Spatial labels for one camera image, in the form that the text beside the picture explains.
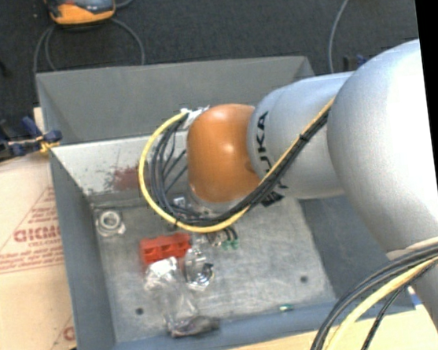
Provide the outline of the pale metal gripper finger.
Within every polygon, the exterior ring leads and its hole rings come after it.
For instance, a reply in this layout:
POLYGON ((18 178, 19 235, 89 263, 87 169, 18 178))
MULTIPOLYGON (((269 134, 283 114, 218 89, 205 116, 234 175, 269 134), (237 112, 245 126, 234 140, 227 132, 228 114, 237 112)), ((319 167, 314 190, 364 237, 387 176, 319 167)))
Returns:
POLYGON ((201 268, 201 279, 202 285, 207 288, 212 282, 212 279, 215 276, 214 272, 214 264, 211 259, 207 255, 203 255, 201 257, 202 260, 202 268, 201 268))
POLYGON ((191 289, 201 291, 206 289, 202 253, 189 249, 184 258, 186 283, 191 289))

